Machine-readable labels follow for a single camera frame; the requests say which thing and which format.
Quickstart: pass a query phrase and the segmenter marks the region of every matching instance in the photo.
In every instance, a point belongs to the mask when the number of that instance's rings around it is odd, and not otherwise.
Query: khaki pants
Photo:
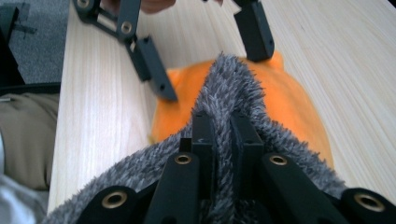
[[[59,94],[7,94],[0,102],[5,175],[31,189],[49,189]]]

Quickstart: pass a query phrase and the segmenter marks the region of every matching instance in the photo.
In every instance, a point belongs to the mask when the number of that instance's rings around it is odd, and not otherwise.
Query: light wood surface
[[[349,187],[396,203],[396,9],[386,0],[266,0],[285,68],[307,90],[330,137],[336,172]],[[244,56],[238,8],[177,0],[141,15],[167,68]],[[116,40],[70,9],[49,210],[114,162],[149,144],[155,98]]]

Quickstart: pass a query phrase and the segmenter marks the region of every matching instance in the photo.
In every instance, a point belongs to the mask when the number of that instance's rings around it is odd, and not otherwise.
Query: orange object
[[[284,71],[280,53],[275,52],[271,60],[260,63],[242,61],[263,87],[268,116],[290,129],[300,141],[307,142],[308,148],[318,152],[319,157],[333,168],[329,140],[318,112],[304,88]],[[213,62],[168,70],[178,101],[158,100],[151,131],[154,142],[177,133],[189,122],[191,110]]]

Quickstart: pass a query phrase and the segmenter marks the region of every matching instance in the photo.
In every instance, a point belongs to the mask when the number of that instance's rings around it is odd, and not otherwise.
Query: brass grommet
[[[125,34],[128,35],[132,31],[132,24],[128,21],[125,21],[121,25],[121,31]]]
[[[90,0],[77,0],[77,5],[81,8],[85,8],[90,4]]]
[[[179,155],[175,157],[175,162],[180,165],[189,164],[192,158],[189,155]]]
[[[270,161],[271,161],[271,163],[276,164],[276,165],[288,164],[288,161],[281,156],[272,156],[272,157],[270,157]]]
[[[126,202],[127,198],[128,196],[124,191],[117,190],[107,194],[107,196],[102,200],[102,206],[108,209],[120,207]]]
[[[368,210],[374,212],[383,212],[385,210],[385,205],[371,195],[365,193],[357,193],[355,194],[354,199],[359,205]]]

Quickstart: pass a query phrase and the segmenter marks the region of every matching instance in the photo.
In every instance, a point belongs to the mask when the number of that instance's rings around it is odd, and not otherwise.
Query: gray fuzzy fabric
[[[231,127],[233,111],[240,110],[261,136],[266,149],[283,153],[302,168],[317,187],[335,197],[346,189],[318,154],[310,152],[281,124],[265,113],[262,89],[245,64],[234,56],[220,55],[212,65],[192,113],[205,111],[216,134],[217,190],[212,203],[203,203],[202,223],[254,223],[253,202],[233,201]],[[126,186],[139,191],[160,178],[167,158],[178,150],[179,140],[191,137],[191,122],[163,142],[137,151],[95,178],[78,195],[53,211],[44,223],[75,223],[96,193],[110,186]]]

